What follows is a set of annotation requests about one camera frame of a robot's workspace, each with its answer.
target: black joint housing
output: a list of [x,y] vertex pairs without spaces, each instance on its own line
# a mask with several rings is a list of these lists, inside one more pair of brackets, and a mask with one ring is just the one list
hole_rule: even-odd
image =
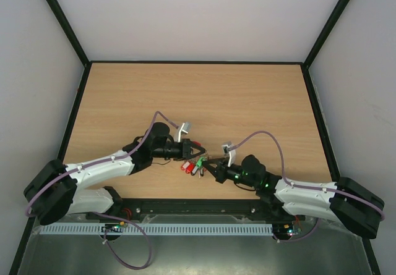
[[[192,159],[206,152],[205,148],[190,141],[190,139],[175,142],[169,132],[170,128],[163,122],[153,124],[146,140],[135,153],[131,154],[135,164],[131,174],[151,166],[153,158]],[[132,151],[139,144],[138,140],[141,138],[136,137],[131,144],[123,147],[123,151],[127,153]]]
[[118,216],[123,208],[123,199],[118,195],[118,192],[113,187],[104,187],[113,198],[113,205],[105,212],[107,215]]
[[[65,166],[59,159],[47,163],[25,188],[26,200],[30,201],[48,182],[65,171]],[[32,205],[32,211],[40,224],[45,226],[61,219],[69,211],[76,189],[76,180],[66,176],[43,192]]]
[[283,203],[275,197],[275,187],[280,176],[267,172],[265,166],[252,154],[242,160],[241,165],[232,164],[228,167],[228,159],[210,159],[202,165],[211,173],[217,182],[224,183],[227,179],[235,184],[243,184],[254,188],[256,196],[270,211],[272,216],[279,219],[294,218],[283,208]]
[[[336,185],[339,190],[362,198],[381,210],[384,209],[385,203],[381,198],[354,180],[341,177]],[[377,237],[381,215],[375,209],[339,193],[331,199],[330,209],[349,231],[363,238],[375,239]]]

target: white wall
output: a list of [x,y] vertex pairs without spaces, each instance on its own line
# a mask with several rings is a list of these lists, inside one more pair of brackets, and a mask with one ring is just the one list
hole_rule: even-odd
[[385,201],[372,245],[395,274],[396,0],[351,0],[311,67],[343,176]]
[[304,61],[337,0],[58,0],[90,59]]
[[45,0],[0,0],[0,274],[27,218],[22,192],[56,157],[82,65]]

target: wooden table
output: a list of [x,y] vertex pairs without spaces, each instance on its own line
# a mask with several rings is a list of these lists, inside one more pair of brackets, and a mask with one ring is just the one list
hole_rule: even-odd
[[[94,63],[64,162],[119,150],[144,134],[156,110],[177,124],[191,122],[187,138],[201,142],[211,156],[222,156],[223,142],[237,144],[256,130],[267,130],[282,146],[289,178],[331,181],[298,65]],[[271,138],[253,137],[237,149],[236,163],[248,154],[280,174]],[[187,175],[180,165],[152,165],[96,188],[111,185],[123,198],[257,198],[230,181],[215,182],[209,173],[201,179]]]

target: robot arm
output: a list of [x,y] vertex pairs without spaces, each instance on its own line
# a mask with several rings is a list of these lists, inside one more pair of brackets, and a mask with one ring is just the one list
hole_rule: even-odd
[[234,164],[234,160],[233,153],[225,158],[204,161],[202,164],[219,183],[228,179],[254,188],[256,195],[270,208],[275,218],[314,216],[340,222],[361,237],[376,238],[381,215],[372,207],[353,198],[346,198],[341,193],[347,192],[381,210],[384,208],[384,201],[354,180],[341,177],[338,182],[326,184],[286,181],[281,176],[268,172],[252,154],[245,157],[241,165]]
[[99,190],[86,188],[114,177],[140,172],[151,166],[153,158],[184,160],[204,154],[204,148],[190,139],[181,138],[189,129],[190,124],[183,123],[176,131],[175,140],[166,124],[156,122],[145,141],[133,153],[131,151],[140,144],[139,140],[143,136],[136,137],[121,150],[93,161],[63,165],[58,159],[52,160],[27,186],[24,195],[30,201],[50,181],[70,172],[40,195],[32,205],[40,224],[51,224],[71,213],[118,212],[122,200],[115,190],[111,187]]

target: black frame edge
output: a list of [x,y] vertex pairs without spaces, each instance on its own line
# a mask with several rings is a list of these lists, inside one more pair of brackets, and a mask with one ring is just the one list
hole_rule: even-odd
[[370,240],[362,239],[362,243],[364,250],[366,252],[367,260],[369,262],[372,275],[381,275],[381,272],[379,271],[378,262],[374,254],[374,250],[372,249]]
[[303,62],[265,62],[265,61],[106,61],[93,60],[92,63],[108,64],[224,64],[224,65],[301,65]]
[[335,5],[332,13],[330,14],[330,17],[327,19],[321,33],[317,37],[317,40],[314,43],[314,46],[312,47],[311,51],[309,52],[305,62],[304,66],[307,68],[310,68],[312,63],[314,62],[317,54],[319,54],[319,51],[321,50],[323,44],[325,43],[327,37],[329,37],[331,31],[333,30],[335,24],[337,23],[338,19],[342,15],[344,9],[348,5],[350,0],[338,0],[337,4]]
[[66,125],[66,130],[64,132],[64,136],[62,139],[61,147],[59,148],[58,159],[63,161],[64,156],[66,154],[67,146],[69,145],[69,140],[72,135],[73,126],[75,123],[75,119],[77,118],[77,113],[79,112],[80,103],[82,100],[82,96],[84,94],[85,86],[87,84],[89,72],[91,70],[92,63],[88,62],[88,64],[84,68],[84,72],[82,73],[81,81],[79,88],[77,90],[77,94],[75,96],[74,104],[72,107],[72,111],[69,116],[69,120]]
[[86,66],[89,62],[87,55],[85,54],[82,46],[77,39],[72,27],[70,26],[69,21],[67,20],[61,6],[58,3],[58,0],[46,0],[49,7],[51,8],[53,14],[58,20],[60,26],[63,29],[63,32],[66,34],[67,39],[69,39],[70,44],[74,48],[75,53],[78,55],[81,63]]
[[321,107],[317,100],[314,84],[312,83],[311,74],[309,70],[304,65],[301,66],[301,71],[303,73],[305,86],[307,88],[309,100],[311,102],[312,111],[314,113],[317,130],[319,131],[319,136],[322,141],[322,146],[324,154],[326,157],[327,165],[329,167],[330,175],[333,181],[338,181],[340,179],[340,171],[338,170],[337,162],[333,153],[332,145],[330,143],[329,135],[327,133],[326,124],[324,123]]
[[22,263],[22,259],[24,258],[26,246],[28,244],[30,233],[32,232],[35,220],[36,220],[36,218],[28,218],[28,220],[27,220],[25,230],[24,230],[24,233],[22,234],[22,237],[20,239],[17,252],[15,254],[14,260],[11,265],[9,275],[17,275],[18,274],[20,264]]
[[[324,154],[326,157],[327,165],[329,167],[331,178],[334,182],[337,182],[340,179],[340,171],[338,170],[337,162],[335,160],[335,156],[333,153],[332,145],[330,143],[330,138],[327,133],[327,128],[324,123],[324,119],[322,116],[322,111],[319,106],[319,102],[317,100],[316,92],[314,89],[314,85],[312,83],[311,74],[309,73],[309,69],[304,65],[301,66],[301,71],[303,72],[303,77],[305,81],[305,86],[307,88],[309,100],[311,102],[312,111],[314,113],[317,129],[319,131],[319,136],[322,141],[322,146],[324,150]],[[362,239],[364,251],[366,252],[367,260],[370,265],[370,269],[373,275],[381,275],[379,271],[378,262],[374,251],[371,247],[371,242],[369,239]]]

